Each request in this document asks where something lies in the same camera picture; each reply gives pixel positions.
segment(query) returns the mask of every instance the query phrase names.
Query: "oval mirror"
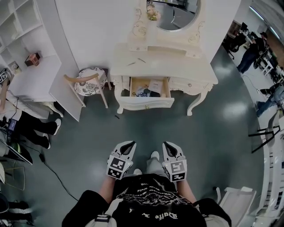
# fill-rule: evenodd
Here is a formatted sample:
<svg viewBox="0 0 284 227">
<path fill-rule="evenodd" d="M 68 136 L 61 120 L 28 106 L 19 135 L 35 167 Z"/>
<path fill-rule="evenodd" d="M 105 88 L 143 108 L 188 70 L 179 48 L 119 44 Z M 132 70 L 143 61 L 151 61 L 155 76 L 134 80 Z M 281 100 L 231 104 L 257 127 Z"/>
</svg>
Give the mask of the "oval mirror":
<svg viewBox="0 0 284 227">
<path fill-rule="evenodd" d="M 199 0 L 153 0 L 153 4 L 161 14 L 158 20 L 158 27 L 165 31 L 180 30 L 189 25 L 199 9 Z"/>
</svg>

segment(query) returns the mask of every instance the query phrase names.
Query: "floral chair cushion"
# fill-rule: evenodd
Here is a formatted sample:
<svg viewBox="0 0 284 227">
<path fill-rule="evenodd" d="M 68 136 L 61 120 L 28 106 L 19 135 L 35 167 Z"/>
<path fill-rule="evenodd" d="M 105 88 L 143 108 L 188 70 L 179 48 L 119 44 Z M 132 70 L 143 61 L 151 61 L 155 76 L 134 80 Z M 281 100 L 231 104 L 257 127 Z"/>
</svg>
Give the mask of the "floral chair cushion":
<svg viewBox="0 0 284 227">
<path fill-rule="evenodd" d="M 77 78 L 92 76 L 96 73 L 99 74 L 98 79 L 99 79 L 101 88 L 103 88 L 107 81 L 107 76 L 106 76 L 105 71 L 101 68 L 90 67 L 90 68 L 81 70 Z M 82 96 L 91 96 L 91 95 L 100 93 L 99 87 L 97 85 L 95 78 L 89 81 L 83 82 L 83 83 L 75 83 L 74 88 L 75 88 L 75 91 Z"/>
</svg>

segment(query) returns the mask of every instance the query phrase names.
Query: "black t-shirt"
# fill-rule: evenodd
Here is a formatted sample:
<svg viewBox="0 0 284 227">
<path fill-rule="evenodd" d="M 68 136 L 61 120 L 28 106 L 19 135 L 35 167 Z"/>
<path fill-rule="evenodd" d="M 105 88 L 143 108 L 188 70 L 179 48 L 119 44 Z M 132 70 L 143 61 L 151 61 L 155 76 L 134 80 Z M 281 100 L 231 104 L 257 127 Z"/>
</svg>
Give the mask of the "black t-shirt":
<svg viewBox="0 0 284 227">
<path fill-rule="evenodd" d="M 255 54 L 259 55 L 259 52 L 262 51 L 264 52 L 267 46 L 267 42 L 266 40 L 262 39 L 262 38 L 256 38 L 255 39 L 256 43 L 252 43 L 249 46 L 249 50 Z"/>
<path fill-rule="evenodd" d="M 173 183 L 156 174 L 125 177 L 117 180 L 113 199 L 123 199 L 112 214 L 117 226 L 194 226 L 206 227 L 205 215 L 213 214 L 228 221 L 228 215 L 211 199 L 192 204 L 176 193 Z M 67 214 L 62 226 L 85 227 L 98 214 L 108 209 L 106 201 L 96 192 L 86 191 Z"/>
</svg>

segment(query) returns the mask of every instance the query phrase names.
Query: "gray floor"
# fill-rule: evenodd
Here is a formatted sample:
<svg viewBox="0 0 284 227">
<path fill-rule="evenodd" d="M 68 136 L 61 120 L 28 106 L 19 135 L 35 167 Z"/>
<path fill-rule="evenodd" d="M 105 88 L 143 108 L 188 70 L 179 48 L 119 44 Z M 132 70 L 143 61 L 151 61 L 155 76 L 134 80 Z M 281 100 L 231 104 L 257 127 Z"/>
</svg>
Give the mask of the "gray floor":
<svg viewBox="0 0 284 227">
<path fill-rule="evenodd" d="M 162 142 L 170 141 L 179 145 L 187 157 L 187 180 L 198 199 L 211 193 L 213 186 L 246 186 L 260 195 L 264 157 L 261 150 L 251 154 L 255 144 L 248 133 L 258 127 L 252 100 L 222 47 L 212 67 L 219 84 L 191 117 L 186 116 L 186 109 L 195 97 L 180 91 L 172 93 L 175 102 L 170 109 L 124 110 L 120 119 L 115 117 L 118 104 L 113 91 L 106 90 L 109 109 L 104 108 L 99 95 L 87 98 L 79 123 L 65 114 L 59 134 L 51 139 L 51 149 L 44 151 L 47 163 L 79 198 L 85 190 L 99 190 L 107 158 L 117 143 L 137 142 L 133 171 L 145 170 L 151 152 L 162 153 Z M 25 200 L 31 205 L 36 226 L 59 227 L 76 201 L 40 162 L 38 153 L 30 153 L 34 165 L 24 165 L 25 191 L 4 189 L 10 200 Z"/>
</svg>

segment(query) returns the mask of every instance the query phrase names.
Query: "open drawer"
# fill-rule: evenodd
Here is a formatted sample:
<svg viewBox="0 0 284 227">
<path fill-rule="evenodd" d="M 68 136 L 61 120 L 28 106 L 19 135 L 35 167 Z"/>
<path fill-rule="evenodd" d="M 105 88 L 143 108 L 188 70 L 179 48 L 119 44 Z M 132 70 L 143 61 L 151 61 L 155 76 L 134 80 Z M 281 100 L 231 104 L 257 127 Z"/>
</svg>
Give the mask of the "open drawer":
<svg viewBox="0 0 284 227">
<path fill-rule="evenodd" d="M 162 91 L 160 97 L 137 97 L 139 88 L 147 88 L 151 79 L 161 80 Z M 119 104 L 127 110 L 145 110 L 150 108 L 170 108 L 174 102 L 174 98 L 171 98 L 170 88 L 167 77 L 151 77 L 151 78 L 139 78 L 131 77 L 130 79 L 130 96 L 120 97 Z"/>
</svg>

